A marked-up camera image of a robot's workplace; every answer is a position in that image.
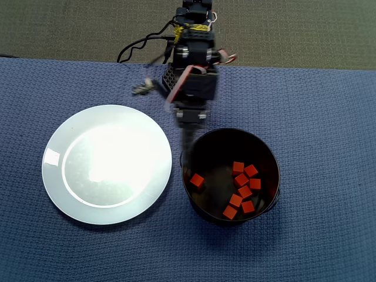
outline floor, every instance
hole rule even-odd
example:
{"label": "floor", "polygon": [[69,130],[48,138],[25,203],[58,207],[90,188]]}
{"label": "floor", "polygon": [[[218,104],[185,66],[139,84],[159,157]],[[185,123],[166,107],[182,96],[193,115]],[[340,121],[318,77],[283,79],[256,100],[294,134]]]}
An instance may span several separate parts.
{"label": "floor", "polygon": [[[159,31],[182,0],[0,0],[0,53],[114,62],[127,44]],[[214,0],[217,47],[234,65],[376,69],[375,0]],[[131,62],[165,47],[150,41]]]}

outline wire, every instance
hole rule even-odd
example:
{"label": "wire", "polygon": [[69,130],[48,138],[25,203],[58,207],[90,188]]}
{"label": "wire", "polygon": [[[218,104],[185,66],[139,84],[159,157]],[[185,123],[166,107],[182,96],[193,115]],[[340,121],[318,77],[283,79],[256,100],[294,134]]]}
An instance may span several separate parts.
{"label": "wire", "polygon": [[217,19],[218,19],[217,13],[215,13],[215,11],[213,11],[212,14],[213,14],[214,16],[216,16],[216,18],[215,18],[215,20],[213,20],[213,21],[210,20],[210,22],[209,22],[209,26],[208,26],[208,30],[209,30],[209,31],[211,31],[211,29],[212,29],[212,28],[211,28],[211,27],[212,27],[212,24],[215,23],[215,22],[217,21]]}
{"label": "wire", "polygon": [[175,44],[172,45],[169,49],[165,50],[165,51],[164,51],[162,54],[160,54],[158,57],[156,57],[155,59],[153,59],[150,63],[148,63],[148,64],[146,65],[146,68],[148,68],[148,67],[154,65],[156,61],[158,61],[160,58],[162,58],[163,56],[165,56],[165,54],[167,54],[167,53],[169,53],[170,51],[172,51],[172,49],[173,49],[174,47],[175,47]]}
{"label": "wire", "polygon": [[0,54],[0,57],[4,57],[4,58],[16,58],[16,59],[19,59],[19,57],[17,57],[17,56],[8,55],[8,54]]}
{"label": "wire", "polygon": [[169,60],[169,57],[165,57],[162,64],[167,63],[168,60]]}
{"label": "wire", "polygon": [[124,63],[124,62],[127,62],[127,61],[130,60],[130,57],[132,57],[133,48],[130,50],[130,53],[129,53],[129,56],[128,56],[127,59],[122,60],[122,61],[119,61],[120,58],[121,58],[121,56],[123,55],[123,53],[124,53],[125,51],[127,51],[130,47],[132,47],[132,46],[134,46],[134,45],[136,45],[136,44],[138,44],[138,43],[141,43],[141,42],[143,42],[143,41],[146,42],[146,41],[153,40],[153,39],[164,39],[164,40],[168,40],[165,36],[153,36],[153,37],[149,37],[149,38],[145,37],[145,38],[142,38],[142,39],[140,39],[140,40],[134,41],[133,43],[129,44],[127,47],[125,47],[125,48],[121,51],[121,53],[120,53],[119,56],[117,57],[117,62],[118,62],[118,63]]}
{"label": "wire", "polygon": [[221,56],[221,60],[220,62],[214,63],[214,65],[225,65],[228,63],[232,63],[237,58],[236,54],[232,54],[231,56],[229,56],[229,54],[224,49],[219,49],[218,53]]}
{"label": "wire", "polygon": [[160,34],[161,34],[162,32],[164,32],[164,31],[169,27],[169,25],[171,25],[173,22],[174,22],[173,20],[169,21],[169,22],[168,22],[168,23],[167,23],[167,24],[166,24],[166,25],[165,25],[165,26],[164,26],[159,32],[150,33],[150,34],[148,34],[145,38],[138,40],[137,43],[140,43],[140,42],[143,41],[143,44],[142,44],[140,47],[137,47],[137,46],[136,46],[136,47],[132,47],[131,50],[130,50],[130,53],[129,53],[128,58],[125,59],[125,60],[120,61],[120,59],[122,58],[123,53],[124,53],[125,51],[127,51],[131,46],[136,45],[137,43],[131,43],[130,45],[128,45],[127,47],[125,47],[125,48],[120,52],[119,56],[117,57],[117,62],[118,62],[118,63],[123,63],[123,62],[127,62],[127,61],[129,61],[129,60],[131,59],[131,57],[132,57],[133,49],[138,49],[138,50],[143,49],[143,48],[145,47],[145,45],[146,45],[146,42],[150,39],[151,36],[153,36],[153,35],[160,35]]}

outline red block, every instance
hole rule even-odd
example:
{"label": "red block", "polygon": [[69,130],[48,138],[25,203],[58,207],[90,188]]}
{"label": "red block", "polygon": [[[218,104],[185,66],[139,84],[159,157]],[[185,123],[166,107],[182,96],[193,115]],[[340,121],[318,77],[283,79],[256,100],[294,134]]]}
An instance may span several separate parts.
{"label": "red block", "polygon": [[234,207],[240,207],[241,201],[243,201],[243,198],[233,194],[230,199],[230,204],[232,204]]}
{"label": "red block", "polygon": [[239,194],[243,199],[248,198],[252,195],[251,190],[249,190],[248,186],[244,186],[238,190]]}
{"label": "red block", "polygon": [[237,187],[243,187],[244,185],[248,183],[248,178],[247,176],[244,175],[244,173],[242,173],[238,175],[237,177],[235,177],[234,183]]}
{"label": "red block", "polygon": [[243,209],[243,213],[251,213],[254,211],[254,206],[252,201],[242,202],[241,208]]}
{"label": "red block", "polygon": [[249,188],[254,189],[254,190],[260,190],[261,189],[261,179],[251,178],[249,180]]}
{"label": "red block", "polygon": [[244,170],[244,163],[234,162],[233,164],[233,175],[239,175],[243,173]]}
{"label": "red block", "polygon": [[252,176],[258,173],[257,169],[253,166],[253,164],[251,164],[250,166],[247,166],[244,169],[244,172],[246,173],[248,178],[251,178]]}
{"label": "red block", "polygon": [[223,215],[232,220],[236,213],[237,213],[236,209],[234,209],[231,206],[227,206],[223,212]]}
{"label": "red block", "polygon": [[190,182],[200,190],[202,184],[204,184],[204,178],[195,173]]}

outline black bowl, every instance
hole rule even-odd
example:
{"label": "black bowl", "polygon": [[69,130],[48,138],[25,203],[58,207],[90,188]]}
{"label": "black bowl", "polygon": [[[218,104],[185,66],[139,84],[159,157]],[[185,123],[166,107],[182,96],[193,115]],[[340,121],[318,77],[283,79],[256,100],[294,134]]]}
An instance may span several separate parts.
{"label": "black bowl", "polygon": [[[233,220],[223,216],[232,194],[237,193],[232,174],[233,162],[254,165],[261,179],[261,190],[251,197],[255,212],[243,214],[241,209]],[[201,192],[190,183],[197,173],[205,178]],[[280,171],[268,146],[255,135],[232,128],[217,129],[196,140],[187,165],[182,167],[184,187],[194,210],[205,220],[234,226],[271,210],[279,199]]]}

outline table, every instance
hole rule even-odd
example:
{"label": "table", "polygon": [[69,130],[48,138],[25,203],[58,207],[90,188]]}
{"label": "table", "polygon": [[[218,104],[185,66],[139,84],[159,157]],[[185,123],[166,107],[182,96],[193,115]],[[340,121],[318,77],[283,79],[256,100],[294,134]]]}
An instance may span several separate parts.
{"label": "table", "polygon": [[[276,207],[231,228],[191,208],[179,131],[162,97],[131,97],[143,65],[0,59],[0,280],[376,281],[376,72],[219,71],[217,100],[198,134],[248,130],[281,170]],[[63,121],[104,104],[153,118],[171,144],[173,169],[145,213],[90,226],[53,205],[41,163]]]}

